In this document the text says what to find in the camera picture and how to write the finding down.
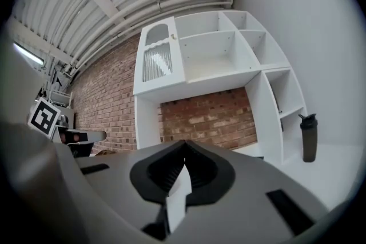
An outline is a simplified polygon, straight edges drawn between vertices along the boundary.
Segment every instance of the water bottle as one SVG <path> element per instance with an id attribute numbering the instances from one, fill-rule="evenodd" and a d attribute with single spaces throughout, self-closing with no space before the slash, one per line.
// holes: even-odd
<path id="1" fill-rule="evenodd" d="M 303 161 L 311 163 L 315 161 L 316 148 L 318 143 L 318 121 L 315 119 L 316 114 L 302 116 L 300 128 L 303 133 Z"/>

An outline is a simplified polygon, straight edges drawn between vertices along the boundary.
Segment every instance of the shelf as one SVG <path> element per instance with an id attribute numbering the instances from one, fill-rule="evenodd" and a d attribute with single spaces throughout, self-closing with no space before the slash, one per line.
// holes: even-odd
<path id="1" fill-rule="evenodd" d="M 290 113 L 293 109 L 304 105 L 301 90 L 290 68 L 264 70 L 264 73 L 272 88 L 279 111 Z"/>
<path id="2" fill-rule="evenodd" d="M 223 11 L 228 19 L 237 27 L 238 30 L 260 30 L 265 31 L 264 27 L 250 13 L 246 11 Z"/>
<path id="3" fill-rule="evenodd" d="M 295 113 L 295 112 L 301 110 L 302 108 L 303 108 L 302 105 L 301 106 L 296 106 L 296 107 L 294 107 L 294 108 L 292 108 L 292 109 L 290 109 L 290 110 L 288 110 L 286 112 L 279 113 L 280 119 L 285 118 L 288 115 L 291 115 L 292 113 Z"/>
<path id="4" fill-rule="evenodd" d="M 301 156 L 303 152 L 303 136 L 300 128 L 301 118 L 299 114 L 306 115 L 303 107 L 281 119 L 283 128 L 283 163 L 288 162 L 295 156 Z"/>
<path id="5" fill-rule="evenodd" d="M 285 54 L 270 34 L 262 30 L 240 30 L 261 65 L 288 63 Z"/>
<path id="6" fill-rule="evenodd" d="M 175 18 L 179 39 L 216 31 L 233 31 L 230 20 L 220 17 L 219 11 L 196 13 Z"/>
<path id="7" fill-rule="evenodd" d="M 239 33 L 219 31 L 180 39 L 187 81 L 250 70 L 256 61 Z"/>
<path id="8" fill-rule="evenodd" d="M 281 124 L 276 101 L 263 71 L 245 86 L 245 90 L 252 109 L 262 155 L 265 161 L 270 159 L 280 163 L 283 157 Z"/>

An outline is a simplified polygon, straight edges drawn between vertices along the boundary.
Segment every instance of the brick wall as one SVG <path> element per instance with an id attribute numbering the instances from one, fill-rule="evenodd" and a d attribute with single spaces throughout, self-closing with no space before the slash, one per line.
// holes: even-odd
<path id="1" fill-rule="evenodd" d="M 75 127 L 107 133 L 94 144 L 94 153 L 136 149 L 133 77 L 139 37 L 94 62 L 71 86 Z"/>
<path id="2" fill-rule="evenodd" d="M 133 77 L 139 35 L 108 52 L 72 84 L 75 127 L 104 130 L 93 151 L 136 149 Z M 164 103 L 161 140 L 194 139 L 234 149 L 257 141 L 244 88 Z"/>
<path id="3" fill-rule="evenodd" d="M 161 141 L 193 139 L 235 149 L 257 141 L 243 87 L 161 105 Z"/>

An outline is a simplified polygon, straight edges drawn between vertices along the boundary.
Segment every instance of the fluorescent light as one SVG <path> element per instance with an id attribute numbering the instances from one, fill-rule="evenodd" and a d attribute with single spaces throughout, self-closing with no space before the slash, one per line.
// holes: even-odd
<path id="1" fill-rule="evenodd" d="M 28 57 L 29 59 L 32 59 L 34 62 L 43 65 L 43 60 L 32 54 L 31 52 L 21 48 L 18 44 L 13 43 L 14 48 L 17 49 L 20 53 L 22 53 L 24 56 Z"/>

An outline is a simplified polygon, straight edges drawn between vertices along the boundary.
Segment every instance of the ceiling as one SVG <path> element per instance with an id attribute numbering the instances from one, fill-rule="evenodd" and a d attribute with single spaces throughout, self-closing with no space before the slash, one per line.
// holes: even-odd
<path id="1" fill-rule="evenodd" d="M 171 15 L 230 8 L 232 0 L 16 0 L 8 28 L 13 40 L 44 60 L 31 62 L 47 79 L 72 77 L 102 54 Z"/>

